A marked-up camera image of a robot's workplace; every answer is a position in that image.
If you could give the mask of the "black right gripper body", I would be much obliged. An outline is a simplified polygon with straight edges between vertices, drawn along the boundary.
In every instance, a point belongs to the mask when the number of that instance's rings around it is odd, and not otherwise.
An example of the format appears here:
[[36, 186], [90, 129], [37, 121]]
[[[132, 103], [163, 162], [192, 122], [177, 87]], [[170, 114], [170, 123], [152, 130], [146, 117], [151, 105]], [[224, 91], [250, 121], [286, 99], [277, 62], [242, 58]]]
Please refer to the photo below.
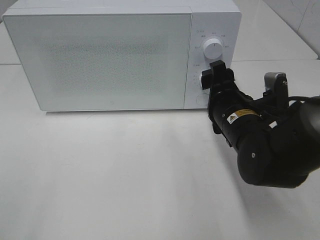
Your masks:
[[250, 103], [253, 98], [240, 91], [234, 80], [214, 83], [210, 88], [208, 117], [215, 134], [222, 134], [222, 122], [229, 108]]

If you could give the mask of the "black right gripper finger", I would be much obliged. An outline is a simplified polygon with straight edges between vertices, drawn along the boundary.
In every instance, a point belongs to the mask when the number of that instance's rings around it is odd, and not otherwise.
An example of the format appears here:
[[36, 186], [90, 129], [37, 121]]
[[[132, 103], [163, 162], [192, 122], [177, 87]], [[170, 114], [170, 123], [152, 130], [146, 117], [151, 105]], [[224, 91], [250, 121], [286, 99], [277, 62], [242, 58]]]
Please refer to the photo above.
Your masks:
[[207, 90], [210, 89], [212, 86], [212, 81], [213, 81], [213, 74], [212, 74], [212, 70], [208, 69], [208, 70], [204, 70], [202, 72], [202, 90]]
[[222, 60], [217, 60], [209, 64], [212, 74], [212, 85], [222, 85], [235, 81], [234, 72], [227, 68]]

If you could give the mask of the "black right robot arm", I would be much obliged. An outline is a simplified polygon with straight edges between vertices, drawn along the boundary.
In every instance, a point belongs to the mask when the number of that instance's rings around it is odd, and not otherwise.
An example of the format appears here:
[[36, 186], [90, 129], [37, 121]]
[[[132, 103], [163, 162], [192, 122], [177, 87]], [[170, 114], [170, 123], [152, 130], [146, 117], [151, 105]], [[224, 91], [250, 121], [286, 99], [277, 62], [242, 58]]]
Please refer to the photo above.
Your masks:
[[289, 96], [283, 72], [265, 74], [264, 84], [262, 97], [253, 99], [224, 65], [201, 74], [213, 131], [236, 151], [241, 178], [255, 186], [292, 189], [320, 167], [320, 99]]

